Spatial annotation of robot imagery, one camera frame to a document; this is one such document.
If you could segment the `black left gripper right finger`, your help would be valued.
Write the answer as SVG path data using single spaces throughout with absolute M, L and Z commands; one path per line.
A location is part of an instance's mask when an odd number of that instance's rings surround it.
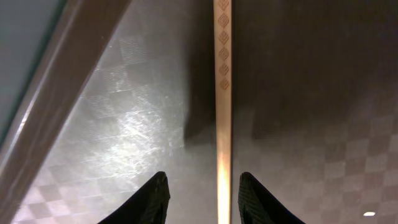
M 238 207 L 242 224 L 304 224 L 249 172 L 239 179 Z

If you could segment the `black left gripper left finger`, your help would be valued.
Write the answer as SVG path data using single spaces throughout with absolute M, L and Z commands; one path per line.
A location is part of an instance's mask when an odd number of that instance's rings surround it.
M 167 175 L 159 171 L 99 224 L 165 224 L 169 200 Z

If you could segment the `wooden chopstick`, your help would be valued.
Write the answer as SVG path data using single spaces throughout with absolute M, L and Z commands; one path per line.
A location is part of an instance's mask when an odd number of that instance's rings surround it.
M 232 1 L 214 0 L 218 224 L 231 223 Z

